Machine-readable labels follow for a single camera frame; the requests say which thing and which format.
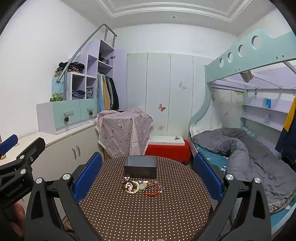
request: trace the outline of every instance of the beige hanging object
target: beige hanging object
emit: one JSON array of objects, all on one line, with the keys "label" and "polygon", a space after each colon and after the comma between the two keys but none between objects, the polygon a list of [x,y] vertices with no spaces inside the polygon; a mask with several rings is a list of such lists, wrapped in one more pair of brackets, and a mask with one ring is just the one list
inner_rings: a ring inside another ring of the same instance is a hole
[{"label": "beige hanging object", "polygon": [[248,71],[246,71],[246,72],[242,72],[242,73],[240,73],[240,74],[241,74],[243,80],[244,80],[245,82],[247,82],[247,83],[249,83],[250,80],[251,80],[252,78],[254,78],[254,75],[253,75],[253,73],[252,73],[250,70],[248,70]]},{"label": "beige hanging object", "polygon": [[6,155],[3,155],[0,160],[3,160],[5,157],[6,157]]}]

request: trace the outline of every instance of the drawer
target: drawer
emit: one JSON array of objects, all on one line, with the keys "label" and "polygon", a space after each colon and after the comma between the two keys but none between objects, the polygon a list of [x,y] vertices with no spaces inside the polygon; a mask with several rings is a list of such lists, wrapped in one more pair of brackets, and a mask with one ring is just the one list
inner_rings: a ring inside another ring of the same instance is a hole
[{"label": "drawer", "polygon": [[96,117],[98,115],[98,99],[94,98],[80,100],[80,115],[82,121],[91,117]]},{"label": "drawer", "polygon": [[[64,100],[52,103],[56,129],[81,121],[79,101],[80,100]],[[65,116],[69,117],[68,122],[65,122]]]}]

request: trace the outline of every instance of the red ottoman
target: red ottoman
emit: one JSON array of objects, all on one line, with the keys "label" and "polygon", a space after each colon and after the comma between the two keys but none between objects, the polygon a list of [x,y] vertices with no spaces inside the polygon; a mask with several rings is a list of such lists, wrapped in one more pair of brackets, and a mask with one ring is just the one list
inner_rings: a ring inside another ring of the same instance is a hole
[{"label": "red ottoman", "polygon": [[166,157],[187,165],[190,160],[191,151],[188,145],[188,141],[184,140],[184,142],[184,146],[148,145],[145,155]]}]

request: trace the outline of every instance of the bolt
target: bolt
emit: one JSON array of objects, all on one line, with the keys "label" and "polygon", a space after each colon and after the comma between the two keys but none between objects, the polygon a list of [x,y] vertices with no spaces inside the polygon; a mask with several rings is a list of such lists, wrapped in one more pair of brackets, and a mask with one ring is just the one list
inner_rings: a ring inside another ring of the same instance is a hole
[{"label": "bolt", "polygon": [[227,174],[226,178],[227,180],[230,180],[230,181],[234,179],[234,177],[231,174]]},{"label": "bolt", "polygon": [[70,176],[70,174],[68,174],[68,173],[63,175],[63,179],[64,179],[64,180],[68,180],[68,179],[70,179],[70,177],[71,177],[71,176]]},{"label": "bolt", "polygon": [[36,183],[37,183],[37,184],[42,183],[42,178],[37,178],[37,179],[36,179]]},{"label": "bolt", "polygon": [[261,183],[261,180],[259,179],[259,178],[254,178],[254,181],[256,182],[256,183]]}]

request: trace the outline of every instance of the round table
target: round table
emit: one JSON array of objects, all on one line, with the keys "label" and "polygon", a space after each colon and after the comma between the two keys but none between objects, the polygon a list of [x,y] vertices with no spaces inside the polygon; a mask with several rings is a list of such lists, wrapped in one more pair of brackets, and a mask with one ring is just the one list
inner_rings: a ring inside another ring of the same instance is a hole
[{"label": "round table", "polygon": [[211,207],[201,178],[177,161],[158,157],[156,180],[164,186],[163,193],[128,194],[121,188],[125,159],[105,161],[79,202],[103,240],[190,240],[207,222]]}]

